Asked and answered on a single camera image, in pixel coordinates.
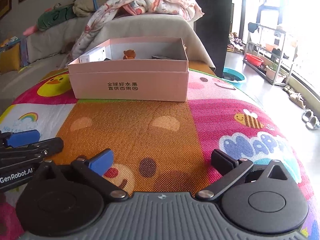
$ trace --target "play mat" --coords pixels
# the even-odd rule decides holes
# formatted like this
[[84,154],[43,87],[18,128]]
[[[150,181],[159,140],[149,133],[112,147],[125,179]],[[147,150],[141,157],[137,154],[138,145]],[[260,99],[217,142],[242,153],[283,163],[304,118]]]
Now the play mat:
[[[302,233],[319,239],[314,193],[295,151],[251,98],[214,76],[190,71],[188,101],[181,103],[78,100],[68,72],[56,74],[20,95],[0,117],[2,132],[31,129],[40,132],[41,140],[63,139],[63,151],[52,158],[57,164],[111,148],[114,164],[104,177],[129,194],[196,193],[220,178],[210,166],[216,148],[256,164],[279,159],[308,200]],[[0,195],[0,239],[23,233],[15,215],[23,188]]]

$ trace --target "cartoon rainbow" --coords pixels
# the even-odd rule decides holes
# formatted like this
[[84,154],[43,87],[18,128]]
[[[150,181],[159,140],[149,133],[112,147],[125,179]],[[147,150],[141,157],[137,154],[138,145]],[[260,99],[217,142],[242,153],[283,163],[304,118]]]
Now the cartoon rainbow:
[[24,120],[26,118],[30,118],[32,122],[36,122],[38,120],[38,114],[37,113],[34,113],[34,112],[31,112],[31,113],[26,113],[24,114],[23,116],[21,116],[19,118],[19,120]]

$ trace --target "gray rubber grip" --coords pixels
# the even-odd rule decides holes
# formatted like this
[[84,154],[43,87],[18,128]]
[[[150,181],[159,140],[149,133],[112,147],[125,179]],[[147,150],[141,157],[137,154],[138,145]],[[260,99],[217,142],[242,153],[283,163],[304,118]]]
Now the gray rubber grip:
[[133,198],[111,203],[86,230],[64,237],[41,237],[26,232],[23,240],[306,240],[299,232],[258,236],[230,225],[217,206],[195,200],[189,192],[135,192]]

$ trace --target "metal shelf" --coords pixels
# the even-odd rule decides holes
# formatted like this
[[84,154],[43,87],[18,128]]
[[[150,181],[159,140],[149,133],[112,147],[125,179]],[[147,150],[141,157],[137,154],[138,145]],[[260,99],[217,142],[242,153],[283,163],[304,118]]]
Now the metal shelf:
[[[284,56],[284,45],[285,45],[285,42],[286,42],[286,35],[290,35],[289,33],[285,32],[285,31],[282,31],[282,30],[276,30],[276,29],[273,29],[273,28],[269,28],[269,27],[266,27],[266,26],[263,26],[263,25],[260,25],[258,24],[258,28],[260,28],[260,41],[259,41],[259,44],[256,44],[254,42],[251,41],[250,39],[250,32],[248,33],[248,41],[247,41],[247,45],[245,47],[245,51],[244,51],[244,59],[243,61],[248,64],[251,68],[253,68],[254,70],[257,71],[257,73],[260,74],[260,76],[262,76],[265,80],[267,80],[270,84],[272,85],[277,85],[277,86],[285,86],[288,84],[289,82],[289,78],[292,74],[292,69],[293,69],[293,62],[294,62],[294,57],[293,57],[293,60],[286,60],[283,58]],[[276,32],[279,32],[279,33],[283,33],[284,34],[284,38],[283,38],[283,44],[281,46],[281,55],[276,55],[274,53],[272,53],[271,51],[267,50],[266,48],[262,47],[261,46],[261,39],[262,39],[262,33],[263,33],[263,29],[269,29],[269,30],[273,30],[273,31],[276,31]],[[277,67],[276,67],[276,74],[275,74],[275,77],[273,78],[273,80],[270,80],[264,73],[262,73],[260,70],[258,70],[255,66],[253,66],[252,64],[250,64],[247,60],[246,60],[246,54],[248,52],[248,49],[249,49],[249,46],[248,44],[252,44],[253,46],[256,46],[257,48],[257,56],[259,57],[260,56],[260,51],[261,51],[261,54],[263,56],[267,56],[266,58],[268,58],[268,55],[265,55],[264,52],[268,53],[268,54],[271,54],[275,59],[272,60],[273,61],[273,64],[277,64]],[[280,72],[280,69],[283,65],[289,65],[288,67],[290,68],[290,71],[289,71],[289,74],[287,76],[287,82],[286,84],[284,83],[276,83],[276,78],[278,76],[278,73]]]
[[271,55],[273,55],[273,56],[275,56],[276,58],[280,59],[280,56],[279,56],[279,55],[276,55],[276,54],[272,53],[271,51],[268,51],[266,48],[260,46],[259,44],[255,44],[255,43],[252,42],[252,41],[248,41],[247,43],[250,43],[250,44],[252,44],[252,45],[254,45],[254,46],[257,46],[257,47],[259,47],[260,49],[264,50],[265,52],[270,53]]
[[[257,67],[255,67],[254,65],[252,65],[251,63],[249,63],[246,59],[243,60],[244,63],[246,63],[247,65],[249,65],[251,68],[253,68],[260,76],[262,76],[265,80],[267,80],[271,85],[273,83],[273,80],[271,80],[270,78],[268,78],[265,73],[261,72]],[[286,86],[285,83],[275,83],[276,86]]]

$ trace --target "yellow cushion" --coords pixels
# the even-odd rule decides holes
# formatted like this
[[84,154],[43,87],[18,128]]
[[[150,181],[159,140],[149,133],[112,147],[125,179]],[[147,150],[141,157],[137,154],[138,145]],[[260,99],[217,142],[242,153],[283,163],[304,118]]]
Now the yellow cushion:
[[0,73],[20,69],[20,44],[0,53]]

